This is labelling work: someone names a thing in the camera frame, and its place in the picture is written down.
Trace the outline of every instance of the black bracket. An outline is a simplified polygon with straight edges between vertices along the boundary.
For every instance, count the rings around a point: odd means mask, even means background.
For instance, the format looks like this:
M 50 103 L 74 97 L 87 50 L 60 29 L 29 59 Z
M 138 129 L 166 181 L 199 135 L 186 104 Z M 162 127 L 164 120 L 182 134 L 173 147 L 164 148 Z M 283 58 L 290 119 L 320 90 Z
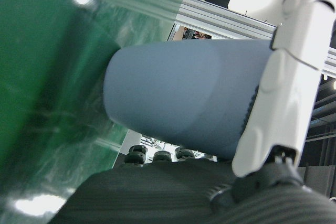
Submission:
M 232 197 L 240 202 L 253 194 L 279 184 L 303 185 L 303 180 L 292 164 L 267 163 L 259 171 L 237 178 L 232 186 Z

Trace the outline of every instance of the light blue cylinder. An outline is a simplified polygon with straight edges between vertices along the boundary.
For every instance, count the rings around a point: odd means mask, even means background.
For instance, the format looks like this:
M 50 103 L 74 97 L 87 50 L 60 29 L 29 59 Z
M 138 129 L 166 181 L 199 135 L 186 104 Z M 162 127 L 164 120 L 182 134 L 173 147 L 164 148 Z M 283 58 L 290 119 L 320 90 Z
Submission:
M 139 133 L 233 158 L 269 44 L 188 40 L 123 48 L 107 68 L 106 112 Z

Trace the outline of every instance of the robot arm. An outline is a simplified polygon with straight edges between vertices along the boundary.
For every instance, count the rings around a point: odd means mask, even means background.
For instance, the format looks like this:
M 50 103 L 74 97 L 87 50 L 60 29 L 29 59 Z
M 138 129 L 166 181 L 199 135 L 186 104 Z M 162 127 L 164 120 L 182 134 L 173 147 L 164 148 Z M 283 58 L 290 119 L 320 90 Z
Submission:
M 238 177 L 266 161 L 298 166 L 328 55 L 336 0 L 285 0 L 283 21 L 233 159 Z

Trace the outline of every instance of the metal beam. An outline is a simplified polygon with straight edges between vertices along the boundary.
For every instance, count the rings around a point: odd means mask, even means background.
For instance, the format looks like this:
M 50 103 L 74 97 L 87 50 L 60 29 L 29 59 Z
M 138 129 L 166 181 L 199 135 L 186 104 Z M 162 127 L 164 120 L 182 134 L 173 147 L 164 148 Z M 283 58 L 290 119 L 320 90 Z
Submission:
M 221 39 L 272 39 L 276 28 L 202 0 L 183 0 L 175 23 Z M 323 73 L 336 78 L 336 49 L 325 62 Z

